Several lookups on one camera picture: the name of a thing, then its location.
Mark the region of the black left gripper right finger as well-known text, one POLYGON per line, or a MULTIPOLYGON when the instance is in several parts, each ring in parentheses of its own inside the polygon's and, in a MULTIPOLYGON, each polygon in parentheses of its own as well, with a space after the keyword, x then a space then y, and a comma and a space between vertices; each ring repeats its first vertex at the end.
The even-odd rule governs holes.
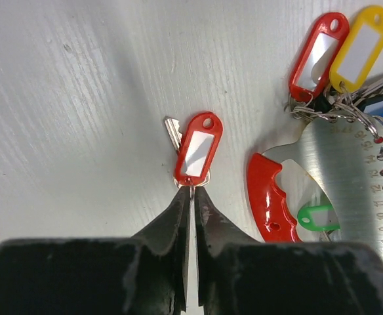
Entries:
POLYGON ((383 262, 360 243, 261 243, 194 194, 205 314, 383 314, 383 262))

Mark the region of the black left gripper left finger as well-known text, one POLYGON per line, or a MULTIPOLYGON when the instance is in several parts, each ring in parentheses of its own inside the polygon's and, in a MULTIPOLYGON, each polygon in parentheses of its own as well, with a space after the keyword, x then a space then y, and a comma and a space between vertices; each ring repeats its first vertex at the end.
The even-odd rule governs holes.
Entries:
POLYGON ((180 314, 186 310, 190 192, 129 238, 0 243, 0 314, 180 314))

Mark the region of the silver key with red tag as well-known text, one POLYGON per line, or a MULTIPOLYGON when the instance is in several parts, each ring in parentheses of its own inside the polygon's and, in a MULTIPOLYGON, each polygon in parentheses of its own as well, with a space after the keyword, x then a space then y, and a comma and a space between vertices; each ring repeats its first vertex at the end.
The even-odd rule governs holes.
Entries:
POLYGON ((177 161, 173 181, 177 187, 204 186, 210 181, 210 167, 223 133, 220 118, 212 112, 201 112, 192 117, 186 130, 180 131, 179 120, 163 120, 177 161))

